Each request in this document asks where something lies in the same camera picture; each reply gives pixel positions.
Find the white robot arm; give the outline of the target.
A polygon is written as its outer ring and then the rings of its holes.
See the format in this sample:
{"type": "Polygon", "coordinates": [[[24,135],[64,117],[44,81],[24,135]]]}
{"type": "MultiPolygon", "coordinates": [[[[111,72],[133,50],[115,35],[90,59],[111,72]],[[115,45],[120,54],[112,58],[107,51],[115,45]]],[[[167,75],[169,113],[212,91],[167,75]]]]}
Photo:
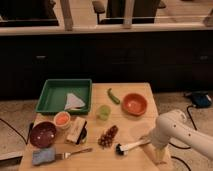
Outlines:
{"type": "Polygon", "coordinates": [[[175,138],[213,160],[213,137],[188,127],[186,120],[185,113],[179,109],[160,114],[155,120],[155,127],[149,132],[151,144],[162,149],[171,138],[175,138]]]}

